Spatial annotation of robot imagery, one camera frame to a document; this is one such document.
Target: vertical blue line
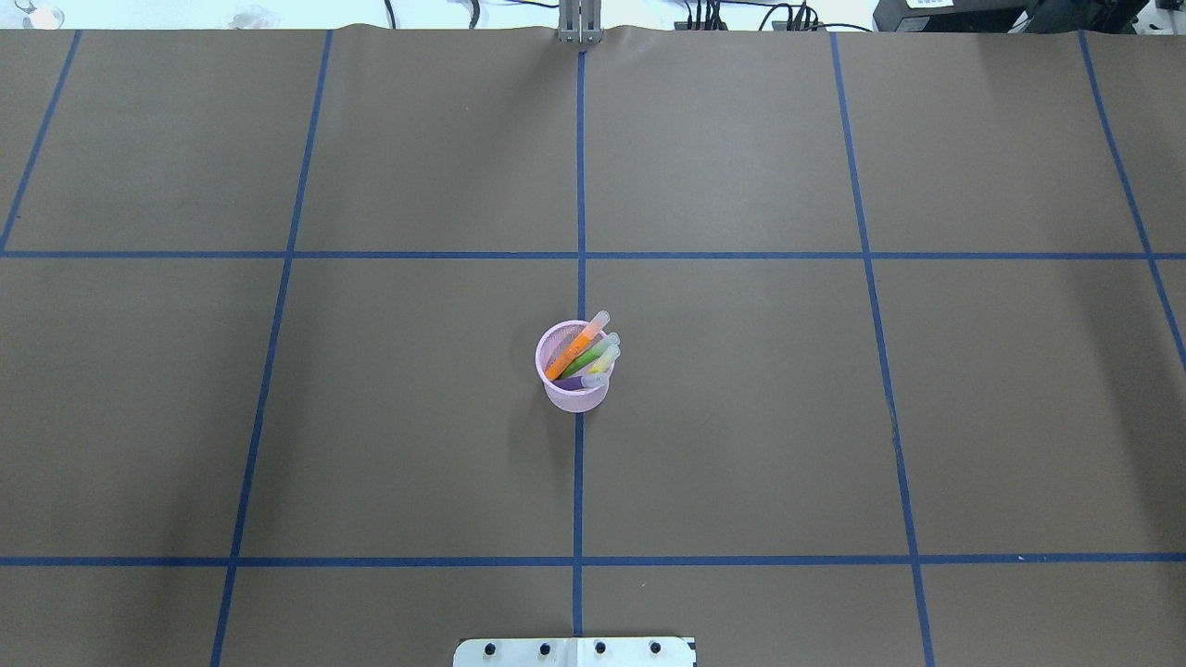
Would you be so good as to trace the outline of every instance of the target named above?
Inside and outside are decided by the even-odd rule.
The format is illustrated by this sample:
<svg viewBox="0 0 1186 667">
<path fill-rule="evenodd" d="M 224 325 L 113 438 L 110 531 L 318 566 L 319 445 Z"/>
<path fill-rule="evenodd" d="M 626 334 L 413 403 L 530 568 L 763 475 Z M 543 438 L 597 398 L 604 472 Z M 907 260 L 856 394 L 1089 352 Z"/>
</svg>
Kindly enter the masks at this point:
<svg viewBox="0 0 1186 667">
<path fill-rule="evenodd" d="M 585 319 L 585 51 L 576 55 L 576 319 Z M 573 636 L 585 633 L 585 415 L 574 418 L 573 453 Z"/>
<path fill-rule="evenodd" d="M 227 621 L 230 617 L 230 602 L 235 592 L 235 576 L 238 571 L 238 554 L 243 546 L 243 527 L 247 523 L 247 507 L 251 498 L 251 482 L 255 477 L 255 462 L 260 453 L 260 436 L 263 432 L 263 411 L 268 404 L 272 388 L 272 369 L 276 360 L 276 342 L 280 338 L 280 323 L 285 315 L 285 300 L 288 297 L 288 278 L 292 274 L 293 254 L 296 249 L 296 233 L 300 228 L 300 214 L 305 205 L 305 183 L 308 179 L 308 165 L 313 159 L 313 144 L 317 139 L 317 121 L 321 113 L 321 94 L 325 91 L 325 72 L 330 65 L 330 46 L 333 44 L 333 31 L 325 31 L 325 43 L 321 46 L 321 66 L 317 75 L 317 93 L 313 95 L 313 110 L 308 120 L 308 135 L 305 138 L 305 155 L 301 159 L 300 178 L 296 182 L 296 201 L 293 203 L 293 217 L 288 227 L 288 246 L 285 252 L 285 265 L 280 273 L 280 288 L 276 292 L 276 309 L 272 316 L 272 332 L 268 335 L 268 354 L 263 361 L 263 379 L 260 382 L 260 396 L 255 404 L 255 423 L 251 426 L 251 442 L 247 450 L 247 465 L 243 470 L 243 485 L 238 495 L 238 510 L 235 515 L 235 534 L 231 539 L 230 561 L 227 565 L 227 578 L 223 582 L 222 604 L 218 608 L 218 624 L 215 628 L 213 648 L 210 652 L 210 667 L 218 667 L 222 661 L 223 641 L 227 637 Z"/>
<path fill-rule="evenodd" d="M 844 129 L 844 150 L 848 153 L 848 173 L 853 186 L 853 205 L 856 210 L 856 225 L 861 235 L 861 254 L 865 260 L 865 282 L 869 291 L 869 307 L 873 312 L 873 333 L 878 342 L 878 358 L 881 363 L 881 387 L 885 390 L 886 405 L 890 408 L 890 424 L 893 428 L 893 450 L 898 468 L 898 494 L 901 497 L 901 515 L 906 525 L 906 545 L 910 547 L 911 574 L 914 579 L 914 603 L 918 606 L 918 628 L 923 639 L 923 658 L 927 667 L 935 666 L 935 650 L 931 646 L 931 621 L 926 611 L 926 592 L 923 587 L 923 567 L 918 559 L 918 538 L 914 533 L 914 512 L 910 502 L 910 484 L 906 481 L 906 456 L 901 449 L 901 430 L 898 426 L 898 405 L 893 395 L 893 379 L 890 375 L 890 356 L 886 351 L 885 329 L 881 325 L 881 304 L 878 300 L 876 278 L 873 274 L 873 254 L 869 249 L 868 227 L 865 223 L 865 201 L 861 197 L 861 182 L 856 171 L 856 151 L 853 147 L 853 126 L 848 117 L 848 97 L 844 94 L 844 75 L 840 63 L 840 44 L 836 33 L 829 33 L 831 40 L 831 64 L 836 72 L 836 94 L 840 99 L 840 119 Z"/>
<path fill-rule="evenodd" d="M 62 71 L 58 74 L 58 83 L 53 87 L 53 95 L 45 107 L 45 116 L 42 117 L 42 127 L 33 139 L 33 148 L 28 152 L 28 160 L 25 163 L 25 173 L 20 176 L 20 184 L 12 197 L 12 205 L 8 207 L 8 218 L 4 223 L 4 231 L 0 233 L 0 252 L 8 244 L 8 236 L 17 223 L 17 214 L 20 211 L 20 201 L 25 198 L 25 189 L 28 188 L 28 179 L 33 176 L 33 165 L 37 164 L 37 155 L 42 152 L 42 142 L 45 141 L 45 133 L 50 131 L 50 121 L 53 120 L 53 112 L 58 108 L 58 100 L 62 99 L 62 89 L 65 88 L 66 77 L 70 75 L 70 65 L 74 64 L 75 53 L 78 52 L 78 42 L 82 39 L 82 31 L 76 30 L 74 39 L 70 40 L 70 50 L 66 51 L 66 59 L 62 63 Z"/>
<path fill-rule="evenodd" d="M 1120 183 L 1124 188 L 1124 197 L 1128 199 L 1128 210 L 1133 214 L 1133 222 L 1136 224 L 1136 234 L 1141 237 L 1141 247 L 1144 249 L 1144 258 L 1149 265 L 1149 273 L 1153 274 L 1153 284 L 1158 288 L 1158 298 L 1161 300 L 1161 310 L 1166 313 L 1169 323 L 1169 333 L 1174 337 L 1174 345 L 1178 347 L 1178 361 L 1186 370 L 1186 345 L 1182 344 L 1181 331 L 1178 329 L 1178 318 L 1174 317 L 1174 309 L 1169 305 L 1169 296 L 1166 286 L 1161 281 L 1161 271 L 1158 268 L 1158 259 L 1153 254 L 1153 244 L 1149 235 L 1144 230 L 1144 221 L 1141 220 L 1141 210 L 1136 207 L 1136 196 L 1133 195 L 1133 185 L 1128 180 L 1128 171 L 1124 170 L 1124 160 L 1120 157 L 1120 148 L 1116 147 L 1116 136 L 1111 132 L 1111 123 L 1108 122 L 1108 112 L 1104 109 L 1104 99 L 1099 94 L 1099 83 L 1096 80 L 1096 66 L 1091 61 L 1091 50 L 1088 47 L 1088 33 L 1079 31 L 1079 49 L 1083 51 L 1083 64 L 1088 68 L 1088 81 L 1091 83 L 1091 95 L 1096 99 L 1096 112 L 1099 114 L 1099 125 L 1104 129 L 1104 139 L 1108 140 L 1108 150 L 1111 151 L 1112 163 L 1116 165 L 1116 173 L 1120 174 Z"/>
</svg>

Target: marker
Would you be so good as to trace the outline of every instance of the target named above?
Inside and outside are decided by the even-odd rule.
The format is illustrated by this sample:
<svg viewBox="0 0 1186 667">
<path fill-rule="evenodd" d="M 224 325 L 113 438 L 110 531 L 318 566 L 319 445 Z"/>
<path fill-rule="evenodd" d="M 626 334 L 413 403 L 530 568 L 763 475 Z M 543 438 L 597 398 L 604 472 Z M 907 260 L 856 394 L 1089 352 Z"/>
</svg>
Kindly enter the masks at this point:
<svg viewBox="0 0 1186 667">
<path fill-rule="evenodd" d="M 597 361 L 597 357 L 601 356 L 601 352 L 604 352 L 610 345 L 617 345 L 618 342 L 619 338 L 617 333 L 610 333 L 605 338 L 601 338 L 600 341 L 598 341 L 595 345 L 585 350 L 585 354 L 576 357 L 576 361 L 568 364 L 568 368 L 566 368 L 565 371 L 560 374 L 560 379 L 563 380 L 565 377 L 570 377 L 573 375 L 576 375 L 578 370 Z"/>
<path fill-rule="evenodd" d="M 566 392 L 576 392 L 580 389 L 602 387 L 608 382 L 608 373 L 592 373 L 589 375 L 578 375 L 576 377 L 567 377 L 565 380 L 554 380 L 551 383 L 561 389 L 565 389 Z"/>
<path fill-rule="evenodd" d="M 581 329 L 581 332 L 576 336 L 576 338 L 573 339 L 573 344 L 568 345 L 563 354 L 556 357 L 556 361 L 551 362 L 551 366 L 548 367 L 548 370 L 544 371 L 543 376 L 548 380 L 560 377 L 560 373 L 568 368 L 569 363 L 573 363 L 573 360 L 576 358 L 576 356 L 580 355 L 586 347 L 588 347 L 589 342 L 593 341 L 593 337 L 600 333 L 601 328 L 608 323 L 610 313 L 605 311 L 597 313 L 585 329 Z"/>
<path fill-rule="evenodd" d="M 601 352 L 601 356 L 597 357 L 597 361 L 589 364 L 588 374 L 595 375 L 598 373 L 605 373 L 610 370 L 610 367 L 613 366 L 614 360 L 617 360 L 619 356 L 621 356 L 621 348 L 619 348 L 618 345 L 611 345 L 610 349 Z"/>
</svg>

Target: pink cup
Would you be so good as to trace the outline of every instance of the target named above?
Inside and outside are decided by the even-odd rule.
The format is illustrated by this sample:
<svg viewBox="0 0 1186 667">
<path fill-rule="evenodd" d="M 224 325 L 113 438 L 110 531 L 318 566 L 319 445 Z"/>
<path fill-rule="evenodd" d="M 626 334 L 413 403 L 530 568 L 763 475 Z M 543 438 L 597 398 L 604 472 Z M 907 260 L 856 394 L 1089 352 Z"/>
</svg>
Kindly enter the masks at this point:
<svg viewBox="0 0 1186 667">
<path fill-rule="evenodd" d="M 549 329 L 535 347 L 535 373 L 540 376 L 540 381 L 543 382 L 543 390 L 548 394 L 548 399 L 565 412 L 588 412 L 605 400 L 605 394 L 610 390 L 610 383 L 606 382 L 600 387 L 569 392 L 556 387 L 544 375 L 551 362 L 560 356 L 560 352 L 565 351 L 563 347 L 567 347 L 587 324 L 588 322 L 580 319 L 561 322 Z M 597 343 L 601 338 L 605 338 L 605 331 L 598 332 L 593 343 Z M 610 364 L 607 373 L 613 373 L 613 364 Z"/>
</svg>

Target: metal clamp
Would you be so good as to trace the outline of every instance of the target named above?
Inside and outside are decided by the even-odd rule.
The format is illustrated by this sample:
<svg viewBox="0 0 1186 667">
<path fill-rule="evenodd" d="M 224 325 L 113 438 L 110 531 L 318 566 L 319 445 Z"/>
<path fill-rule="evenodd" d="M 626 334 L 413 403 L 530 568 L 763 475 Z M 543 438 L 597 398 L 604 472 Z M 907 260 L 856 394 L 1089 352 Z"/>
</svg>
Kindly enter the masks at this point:
<svg viewBox="0 0 1186 667">
<path fill-rule="evenodd" d="M 601 30 L 601 0 L 559 0 L 560 27 L 556 36 L 568 44 L 598 44 Z"/>
</svg>

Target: purple marker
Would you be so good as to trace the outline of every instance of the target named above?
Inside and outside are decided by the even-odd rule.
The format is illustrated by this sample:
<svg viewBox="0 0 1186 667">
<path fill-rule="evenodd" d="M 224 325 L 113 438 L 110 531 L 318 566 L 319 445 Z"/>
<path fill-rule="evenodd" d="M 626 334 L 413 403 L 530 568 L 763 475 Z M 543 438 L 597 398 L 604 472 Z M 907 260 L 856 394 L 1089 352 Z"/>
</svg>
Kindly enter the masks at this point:
<svg viewBox="0 0 1186 667">
<path fill-rule="evenodd" d="M 593 387 L 601 387 L 608 382 L 608 373 L 589 373 L 588 375 L 574 375 L 572 377 L 565 377 L 563 380 L 551 381 L 553 385 L 560 389 L 565 389 L 566 392 L 592 389 Z"/>
</svg>

